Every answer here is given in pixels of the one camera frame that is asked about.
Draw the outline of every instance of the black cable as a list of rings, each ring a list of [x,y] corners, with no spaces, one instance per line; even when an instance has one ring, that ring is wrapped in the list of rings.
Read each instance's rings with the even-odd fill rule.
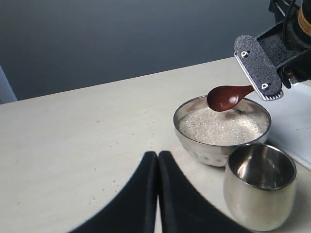
[[[290,5],[289,5],[289,7],[287,9],[284,21],[283,21],[282,41],[283,41],[284,45],[286,45],[285,37],[286,37],[287,21],[288,21],[288,18],[290,16],[290,14],[291,14],[291,10],[292,10],[292,7],[295,4],[295,2],[296,2],[296,0],[292,0],[291,1]]]

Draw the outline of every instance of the stainless steel bowl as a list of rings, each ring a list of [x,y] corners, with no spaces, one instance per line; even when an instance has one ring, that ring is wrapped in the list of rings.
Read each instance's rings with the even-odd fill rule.
[[[198,161],[212,166],[225,166],[228,155],[239,145],[215,146],[197,142],[180,132],[178,125],[180,120],[187,114],[207,107],[207,97],[201,96],[183,103],[175,112],[173,122],[175,133],[182,147]],[[268,111],[260,104],[244,98],[233,109],[244,111],[252,118],[264,132],[260,137],[252,142],[264,143],[268,139],[271,128],[271,117]]]
[[[256,231],[280,227],[290,215],[296,195],[293,160],[265,144],[236,148],[228,157],[224,198],[243,226]]]

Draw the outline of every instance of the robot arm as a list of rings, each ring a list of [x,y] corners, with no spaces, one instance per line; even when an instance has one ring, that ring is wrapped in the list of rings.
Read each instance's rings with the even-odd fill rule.
[[[311,80],[311,0],[271,0],[276,24],[257,37],[241,35],[235,57],[264,101],[283,96],[282,86]]]

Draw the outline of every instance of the metal cup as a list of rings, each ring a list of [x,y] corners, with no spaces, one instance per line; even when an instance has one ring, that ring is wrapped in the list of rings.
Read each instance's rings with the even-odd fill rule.
[[[289,217],[296,195],[294,161],[261,143],[237,147],[228,157],[225,203],[237,222],[255,231],[271,231]]]

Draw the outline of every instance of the uncooked rice grain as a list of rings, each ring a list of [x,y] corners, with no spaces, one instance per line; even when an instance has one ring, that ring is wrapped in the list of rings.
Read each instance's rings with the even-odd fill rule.
[[[239,145],[262,135],[254,120],[232,109],[215,112],[204,108],[191,112],[181,119],[179,130],[195,141],[217,146]]]

